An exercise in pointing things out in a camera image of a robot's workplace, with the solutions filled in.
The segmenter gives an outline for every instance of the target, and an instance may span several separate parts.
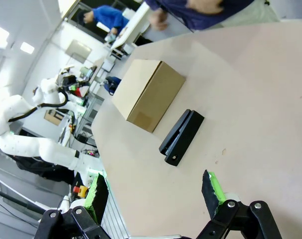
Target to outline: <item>khaki pants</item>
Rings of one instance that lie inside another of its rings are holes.
[[[254,0],[245,9],[208,29],[280,21],[265,0]]]

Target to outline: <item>small cardboard box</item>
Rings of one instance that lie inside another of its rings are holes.
[[[123,117],[153,132],[185,78],[158,60],[134,60],[112,102]]]

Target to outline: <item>dark blue jacket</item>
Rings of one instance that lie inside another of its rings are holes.
[[[113,27],[118,29],[118,33],[127,25],[129,22],[122,12],[111,6],[103,5],[96,9],[93,9],[93,15],[96,22],[101,22],[104,26],[111,29]]]
[[[253,0],[224,0],[221,4],[224,10],[216,15],[205,15],[186,8],[186,0],[145,0],[152,10],[159,7],[182,18],[185,25],[194,30],[203,30],[218,24],[230,16],[246,8]]]

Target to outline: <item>table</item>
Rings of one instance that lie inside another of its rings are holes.
[[[129,42],[132,43],[138,35],[141,33],[141,30],[148,23],[148,15],[151,12],[150,7],[144,2],[136,11],[135,15],[129,20],[126,25],[126,31],[123,35],[116,39],[112,44],[111,49],[116,49],[119,46]]]
[[[123,73],[136,58],[163,60],[186,82],[153,133],[125,121],[110,101],[92,124],[130,234],[195,238],[209,221],[201,194],[208,169],[244,204],[267,202],[283,238],[302,239],[302,23],[223,28],[140,46]],[[186,109],[205,120],[174,167],[158,147]]]

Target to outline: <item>stapler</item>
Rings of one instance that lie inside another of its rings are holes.
[[[173,166],[179,164],[203,120],[202,115],[190,109],[182,114],[159,147],[168,164]]]

